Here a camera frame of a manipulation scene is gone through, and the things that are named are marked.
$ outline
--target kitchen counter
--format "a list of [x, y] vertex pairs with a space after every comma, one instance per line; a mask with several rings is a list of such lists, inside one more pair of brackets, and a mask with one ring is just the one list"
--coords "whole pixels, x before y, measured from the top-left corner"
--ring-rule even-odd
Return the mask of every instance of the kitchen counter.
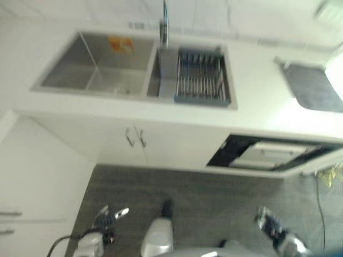
[[77, 30], [151, 35], [158, 38], [158, 32], [116, 29], [106, 25], [2, 20], [0, 118], [13, 109], [27, 115], [88, 115], [143, 119], [343, 139], [343, 114], [302, 108], [293, 98], [278, 66], [273, 62], [275, 56], [278, 56], [285, 60], [324, 65], [330, 57], [329, 53], [170, 35], [174, 41], [227, 44], [237, 110], [31, 91], [38, 78], [61, 54]]

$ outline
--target dish rack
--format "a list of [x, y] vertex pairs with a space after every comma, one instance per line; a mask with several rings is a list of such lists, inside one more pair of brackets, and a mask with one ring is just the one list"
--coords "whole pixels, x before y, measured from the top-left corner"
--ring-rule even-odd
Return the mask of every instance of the dish rack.
[[180, 50], [174, 100], [229, 105], [224, 56], [218, 51]]

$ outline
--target cabinet handle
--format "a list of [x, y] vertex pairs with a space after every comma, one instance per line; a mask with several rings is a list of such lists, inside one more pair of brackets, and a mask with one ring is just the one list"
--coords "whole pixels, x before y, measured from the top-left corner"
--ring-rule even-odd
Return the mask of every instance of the cabinet handle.
[[0, 230], [0, 236], [14, 234], [14, 229]]
[[141, 146], [143, 146], [143, 148], [145, 148], [146, 147], [146, 141], [143, 138], [143, 130], [140, 130], [140, 132], [139, 132], [139, 140], [141, 142]]
[[0, 211], [0, 216], [21, 216], [23, 215], [20, 211]]
[[135, 145], [135, 141], [130, 139], [129, 133], [130, 133], [130, 129], [127, 128], [127, 129], [126, 129], [125, 136], [126, 136], [126, 139], [127, 139], [128, 142], [129, 142], [130, 146], [133, 147], [133, 146]]

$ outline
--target kitchen sink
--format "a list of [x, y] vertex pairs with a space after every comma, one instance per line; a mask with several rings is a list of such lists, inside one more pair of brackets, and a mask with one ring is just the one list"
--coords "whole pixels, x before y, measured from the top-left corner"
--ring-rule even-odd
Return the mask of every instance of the kitchen sink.
[[79, 32], [33, 89], [235, 108], [225, 49]]
[[79, 33], [41, 88], [140, 95], [154, 41]]

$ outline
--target faucet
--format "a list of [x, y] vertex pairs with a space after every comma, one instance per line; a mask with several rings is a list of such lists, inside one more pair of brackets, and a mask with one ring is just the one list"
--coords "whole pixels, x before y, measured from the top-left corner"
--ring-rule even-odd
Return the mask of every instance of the faucet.
[[167, 12], [167, 0], [163, 0], [163, 19], [160, 20], [160, 43], [164, 48], [168, 47], [169, 23]]

